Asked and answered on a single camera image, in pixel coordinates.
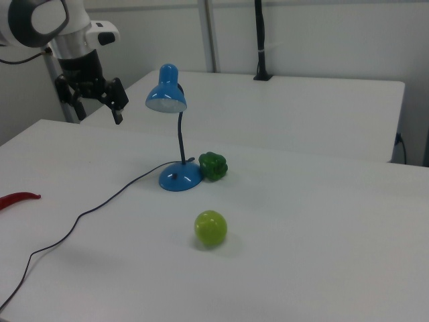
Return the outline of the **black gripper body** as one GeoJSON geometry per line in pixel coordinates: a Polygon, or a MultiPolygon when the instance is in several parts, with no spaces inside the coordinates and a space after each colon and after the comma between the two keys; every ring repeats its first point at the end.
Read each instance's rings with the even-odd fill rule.
{"type": "Polygon", "coordinates": [[[74,103],[94,99],[112,108],[124,109],[129,99],[119,78],[106,80],[96,50],[73,59],[59,59],[62,74],[54,81],[61,102],[74,103]]]}

